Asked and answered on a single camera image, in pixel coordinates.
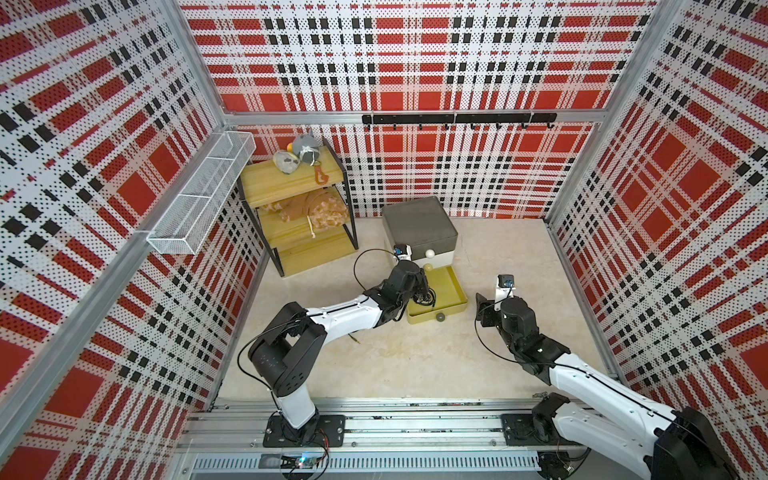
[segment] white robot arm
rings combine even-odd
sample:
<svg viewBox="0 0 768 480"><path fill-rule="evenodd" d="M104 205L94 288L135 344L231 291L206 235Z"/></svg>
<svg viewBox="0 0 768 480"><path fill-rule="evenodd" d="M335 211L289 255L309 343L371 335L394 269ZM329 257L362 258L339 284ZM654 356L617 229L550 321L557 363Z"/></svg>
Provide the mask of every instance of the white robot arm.
<svg viewBox="0 0 768 480"><path fill-rule="evenodd" d="M507 294L513 286L512 275L499 275L495 300L478 293L475 321L498 330L523 370L594 409L550 394L533 409L539 439L581 443L645 480L738 478L706 417L691 407L676 412L593 369L539 332L534 311Z"/></svg>
<svg viewBox="0 0 768 480"><path fill-rule="evenodd" d="M248 350L248 358L275 395L283 431L299 445L312 442L319 413L305 381L328 342L348 333L372 329L402 318L411 298L434 299L424 270L409 260L410 248L395 245L398 263L387 280L348 302L304 309L286 304ZM291 345L286 336L298 337Z"/></svg>

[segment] perforated metal panel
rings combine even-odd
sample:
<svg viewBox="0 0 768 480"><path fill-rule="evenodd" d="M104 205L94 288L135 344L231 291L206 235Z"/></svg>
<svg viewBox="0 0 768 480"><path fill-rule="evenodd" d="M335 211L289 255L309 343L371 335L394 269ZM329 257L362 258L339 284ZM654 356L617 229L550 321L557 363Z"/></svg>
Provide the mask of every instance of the perforated metal panel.
<svg viewBox="0 0 768 480"><path fill-rule="evenodd" d="M0 2L0 402L213 128L160 5ZM258 258L227 203L210 251L144 262L0 478L162 478Z"/></svg>
<svg viewBox="0 0 768 480"><path fill-rule="evenodd" d="M0 399L212 128L153 2L0 5Z"/></svg>
<svg viewBox="0 0 768 480"><path fill-rule="evenodd" d="M655 6L179 3L232 112L602 108Z"/></svg>
<svg viewBox="0 0 768 480"><path fill-rule="evenodd" d="M765 478L768 5L687 2L556 231L631 387Z"/></svg>
<svg viewBox="0 0 768 480"><path fill-rule="evenodd" d="M0 478L163 478L187 413L212 400L260 250L233 192L202 253L151 254Z"/></svg>
<svg viewBox="0 0 768 480"><path fill-rule="evenodd" d="M255 161L271 158L310 126L242 127L256 139ZM546 215L591 124L337 127L313 125L346 165L356 214L436 195L456 217Z"/></svg>

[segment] wire mesh basket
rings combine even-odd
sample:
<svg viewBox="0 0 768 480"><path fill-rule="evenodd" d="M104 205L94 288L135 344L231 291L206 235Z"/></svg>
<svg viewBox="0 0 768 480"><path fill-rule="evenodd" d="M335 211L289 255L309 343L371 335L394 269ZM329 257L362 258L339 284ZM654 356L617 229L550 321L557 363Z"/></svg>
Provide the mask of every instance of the wire mesh basket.
<svg viewBox="0 0 768 480"><path fill-rule="evenodd" d="M253 135L228 131L174 198L148 237L159 253L194 255L221 211L256 145Z"/></svg>

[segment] shelf rack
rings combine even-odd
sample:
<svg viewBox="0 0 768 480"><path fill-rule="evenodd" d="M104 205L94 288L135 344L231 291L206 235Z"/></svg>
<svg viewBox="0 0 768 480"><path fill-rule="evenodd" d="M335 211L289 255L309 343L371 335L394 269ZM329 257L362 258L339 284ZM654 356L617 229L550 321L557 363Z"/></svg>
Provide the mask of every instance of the shelf rack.
<svg viewBox="0 0 768 480"><path fill-rule="evenodd" d="M318 185L315 182L314 168L307 164L301 164L295 172L285 175L274 167L271 161L249 165L237 178L240 202L253 222L266 250L270 253L280 276L289 276L308 270L349 255L358 249L349 178L342 161L325 138L320 148L320 161L323 173L329 177L326 185ZM257 211L258 207L265 204L330 185L335 187L331 190L333 194L341 198L339 184L343 184L344 188L345 203L349 210L349 227L345 223L316 233L316 237L312 238L306 218L283 222L279 213Z"/></svg>

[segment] red plaid pattern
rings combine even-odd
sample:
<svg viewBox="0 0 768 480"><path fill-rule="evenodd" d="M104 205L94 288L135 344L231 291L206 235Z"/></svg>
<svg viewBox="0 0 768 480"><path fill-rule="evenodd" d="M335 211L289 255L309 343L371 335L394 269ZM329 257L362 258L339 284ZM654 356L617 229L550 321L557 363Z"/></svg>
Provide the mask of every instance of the red plaid pattern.
<svg viewBox="0 0 768 480"><path fill-rule="evenodd" d="M0 400L214 126L161 12L0 3ZM150 256L0 478L161 478L210 400L258 248L231 200L206 253Z"/></svg>
<svg viewBox="0 0 768 480"><path fill-rule="evenodd" d="M255 161L271 158L312 129L343 160L355 212L436 195L456 217L543 218L551 208L591 124L333 125L242 127L256 139Z"/></svg>
<svg viewBox="0 0 768 480"><path fill-rule="evenodd" d="M180 4L242 112L602 108L656 2Z"/></svg>
<svg viewBox="0 0 768 480"><path fill-rule="evenodd" d="M687 2L558 236L633 389L768 471L768 7Z"/></svg>

